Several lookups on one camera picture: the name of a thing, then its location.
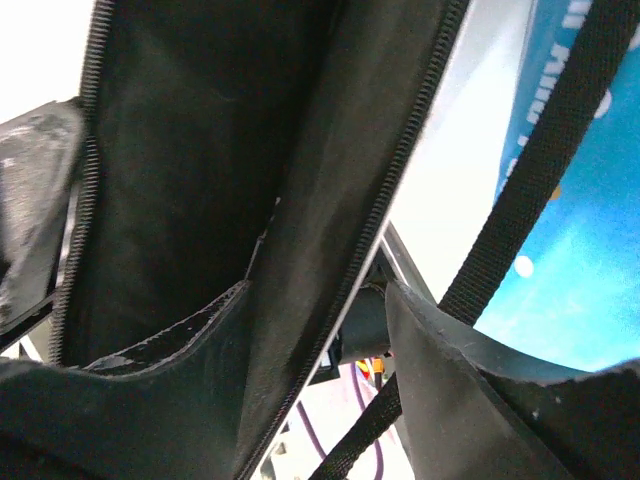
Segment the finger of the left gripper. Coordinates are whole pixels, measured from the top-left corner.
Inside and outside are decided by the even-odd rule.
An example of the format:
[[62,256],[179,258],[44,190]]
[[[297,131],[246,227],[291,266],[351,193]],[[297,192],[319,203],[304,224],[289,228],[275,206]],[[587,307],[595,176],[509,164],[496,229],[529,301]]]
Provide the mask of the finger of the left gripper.
[[85,135],[74,101],[50,102],[1,125],[1,333],[44,300]]

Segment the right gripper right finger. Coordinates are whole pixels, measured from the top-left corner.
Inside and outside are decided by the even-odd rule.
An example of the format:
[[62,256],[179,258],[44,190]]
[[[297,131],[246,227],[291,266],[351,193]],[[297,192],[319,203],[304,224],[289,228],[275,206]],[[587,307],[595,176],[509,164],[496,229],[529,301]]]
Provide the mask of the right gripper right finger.
[[635,479],[639,364],[587,373],[505,346],[393,283],[386,313],[419,479]]

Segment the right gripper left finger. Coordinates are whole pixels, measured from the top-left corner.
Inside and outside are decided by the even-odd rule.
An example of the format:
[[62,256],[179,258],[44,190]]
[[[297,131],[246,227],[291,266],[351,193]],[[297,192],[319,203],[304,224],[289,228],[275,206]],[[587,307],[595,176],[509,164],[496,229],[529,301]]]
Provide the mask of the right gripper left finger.
[[2,477],[231,478],[247,292],[84,368],[3,360]]

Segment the blue racket bag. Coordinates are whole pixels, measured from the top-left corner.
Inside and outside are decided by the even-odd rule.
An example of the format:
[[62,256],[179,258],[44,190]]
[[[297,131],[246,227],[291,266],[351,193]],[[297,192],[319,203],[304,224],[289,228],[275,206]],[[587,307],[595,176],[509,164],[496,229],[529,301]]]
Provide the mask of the blue racket bag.
[[[529,356],[639,364],[639,5],[540,1],[495,203],[441,312]],[[344,479],[404,420],[394,374],[314,471]]]

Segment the black racket bag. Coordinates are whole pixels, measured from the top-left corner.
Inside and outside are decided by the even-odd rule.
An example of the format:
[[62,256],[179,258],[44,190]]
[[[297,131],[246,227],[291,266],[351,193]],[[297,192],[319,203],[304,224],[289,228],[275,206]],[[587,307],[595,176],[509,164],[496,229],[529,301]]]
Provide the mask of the black racket bag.
[[467,8],[97,2],[54,361],[84,368],[245,282],[235,478],[354,289]]

